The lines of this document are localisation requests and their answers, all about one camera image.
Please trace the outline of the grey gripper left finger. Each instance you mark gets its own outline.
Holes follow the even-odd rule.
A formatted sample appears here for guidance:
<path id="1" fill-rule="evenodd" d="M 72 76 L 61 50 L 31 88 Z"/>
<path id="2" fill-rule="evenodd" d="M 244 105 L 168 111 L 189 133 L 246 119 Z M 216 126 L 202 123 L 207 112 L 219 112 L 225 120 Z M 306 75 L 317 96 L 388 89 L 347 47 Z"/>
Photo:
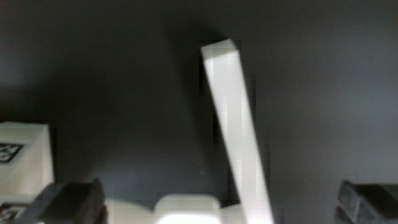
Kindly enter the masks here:
<path id="1" fill-rule="evenodd" d="M 52 183 L 17 219 L 17 224 L 109 224 L 102 180 Z"/>

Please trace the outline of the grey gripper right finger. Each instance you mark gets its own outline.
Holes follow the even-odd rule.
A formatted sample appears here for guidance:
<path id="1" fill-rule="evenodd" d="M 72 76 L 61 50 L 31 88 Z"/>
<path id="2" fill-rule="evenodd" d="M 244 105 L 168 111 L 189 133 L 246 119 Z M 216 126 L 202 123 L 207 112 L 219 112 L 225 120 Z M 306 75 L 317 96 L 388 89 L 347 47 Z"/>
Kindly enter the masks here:
<path id="1" fill-rule="evenodd" d="M 342 182 L 335 224 L 398 224 L 398 184 Z"/>

